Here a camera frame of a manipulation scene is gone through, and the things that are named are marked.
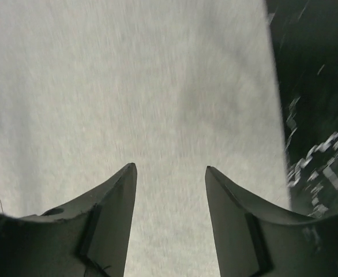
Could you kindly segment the black marbled table mat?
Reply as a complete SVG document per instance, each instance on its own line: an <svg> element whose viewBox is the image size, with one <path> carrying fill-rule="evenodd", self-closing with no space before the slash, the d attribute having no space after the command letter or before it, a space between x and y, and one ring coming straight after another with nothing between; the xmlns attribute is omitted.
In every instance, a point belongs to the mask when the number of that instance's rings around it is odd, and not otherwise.
<svg viewBox="0 0 338 277"><path fill-rule="evenodd" d="M338 1L267 1L291 209L338 213Z"/></svg>

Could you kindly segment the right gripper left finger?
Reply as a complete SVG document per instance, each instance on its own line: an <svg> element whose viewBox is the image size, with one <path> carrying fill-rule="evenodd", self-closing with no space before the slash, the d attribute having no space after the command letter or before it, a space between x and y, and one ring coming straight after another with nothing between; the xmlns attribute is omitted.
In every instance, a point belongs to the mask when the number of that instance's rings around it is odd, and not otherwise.
<svg viewBox="0 0 338 277"><path fill-rule="evenodd" d="M42 215L0 214L0 276L123 276L137 168Z"/></svg>

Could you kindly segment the grey cloth napkin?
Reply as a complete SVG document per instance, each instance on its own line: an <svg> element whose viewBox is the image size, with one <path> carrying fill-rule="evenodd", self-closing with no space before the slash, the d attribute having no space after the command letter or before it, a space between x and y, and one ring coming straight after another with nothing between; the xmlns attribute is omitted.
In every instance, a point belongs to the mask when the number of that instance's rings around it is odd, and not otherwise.
<svg viewBox="0 0 338 277"><path fill-rule="evenodd" d="M204 175L288 207L264 1L0 1L0 210L133 162L126 276L218 276Z"/></svg>

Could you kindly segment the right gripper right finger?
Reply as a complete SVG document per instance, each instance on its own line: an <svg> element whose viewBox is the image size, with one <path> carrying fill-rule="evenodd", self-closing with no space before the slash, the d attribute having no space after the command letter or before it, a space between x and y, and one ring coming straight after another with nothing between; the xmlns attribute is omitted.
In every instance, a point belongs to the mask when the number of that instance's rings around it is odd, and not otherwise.
<svg viewBox="0 0 338 277"><path fill-rule="evenodd" d="M205 185L221 276L338 276L338 214L286 210L212 166Z"/></svg>

